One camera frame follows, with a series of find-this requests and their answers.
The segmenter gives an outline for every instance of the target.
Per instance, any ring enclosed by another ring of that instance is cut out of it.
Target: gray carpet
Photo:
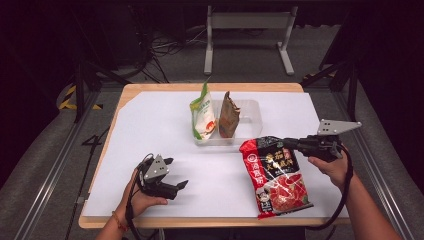
[[[317,67],[337,30],[337,27],[307,27],[293,30],[288,52],[295,70],[294,76],[287,76],[284,72],[275,45],[278,37],[275,32],[264,31],[259,36],[251,36],[243,31],[218,33],[214,35],[214,65],[209,81],[246,84],[249,82],[301,82],[306,74],[318,71]],[[203,74],[204,56],[205,44],[198,42],[195,45],[186,46],[176,54],[159,57],[159,61],[168,80],[172,83],[203,82],[208,78]],[[147,68],[151,74],[163,79],[153,65],[148,64]],[[128,71],[131,69],[122,69],[117,73]],[[144,74],[138,74],[129,80],[134,83],[153,82]],[[339,95],[327,89],[315,88],[325,84],[326,81],[323,80],[314,87],[305,89],[311,95],[318,116],[325,119],[347,120],[344,110],[336,101]],[[75,144],[71,147],[66,165],[60,172],[60,177],[52,189],[47,204],[41,209],[39,219],[35,219],[34,227],[29,231],[29,239],[66,239],[73,208],[79,196],[80,184],[83,183],[81,196],[87,198],[88,187],[103,146],[96,148],[83,182],[90,157],[90,146],[81,144],[93,135],[101,135],[107,129],[121,91],[122,87],[118,84],[104,81],[104,87],[95,99],[95,103],[103,104],[104,108],[89,111],[81,131],[75,137]],[[346,89],[340,95],[345,99]],[[356,113],[357,120],[363,123],[359,131],[390,187],[389,190],[412,236],[415,239],[424,239],[424,230],[421,228],[424,219],[423,195],[405,171],[361,86],[358,90]],[[0,239],[14,239],[18,233],[72,127],[75,127],[73,124],[75,114],[74,110],[60,111],[60,115],[34,141],[1,189]],[[380,200],[381,194],[376,190],[376,183],[373,182],[355,136],[346,133],[342,136],[342,140],[351,151],[357,173],[382,211],[386,213],[387,206]],[[98,232],[98,230],[86,230],[79,227],[78,218],[81,207],[81,204],[77,205],[68,239],[93,239]],[[319,232],[306,231],[306,238],[308,240],[325,239],[330,230],[328,228]],[[351,227],[338,226],[332,239],[354,239]]]

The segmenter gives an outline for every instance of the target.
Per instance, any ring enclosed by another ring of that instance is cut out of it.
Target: green snack bag
[[[199,140],[209,139],[215,130],[216,119],[207,81],[200,97],[190,103],[193,135]]]

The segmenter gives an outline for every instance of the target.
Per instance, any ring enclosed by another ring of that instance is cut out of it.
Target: packaged food
[[[284,148],[282,139],[273,136],[250,139],[239,150],[254,186],[259,219],[313,206],[296,156]]]
[[[240,121],[240,108],[236,106],[227,91],[222,101],[221,114],[218,121],[219,135],[232,138]]]
[[[199,140],[209,139],[215,130],[216,119],[207,82],[200,97],[190,103],[193,135]]]

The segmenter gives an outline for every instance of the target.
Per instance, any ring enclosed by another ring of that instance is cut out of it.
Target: black curtain
[[[36,1],[0,3],[0,186],[57,116],[73,64]]]
[[[421,1],[387,1],[378,8],[375,14],[381,24],[360,61],[359,79],[405,168],[424,193],[423,12]]]

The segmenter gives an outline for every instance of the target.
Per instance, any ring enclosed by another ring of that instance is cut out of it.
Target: clear plastic tray
[[[262,131],[262,117],[259,103],[255,100],[233,99],[240,108],[240,121],[232,138],[222,138],[219,135],[218,126],[209,139],[199,140],[195,137],[194,142],[198,146],[228,146],[241,145],[244,141],[257,138]],[[212,100],[215,117],[219,119],[221,114],[222,100]]]

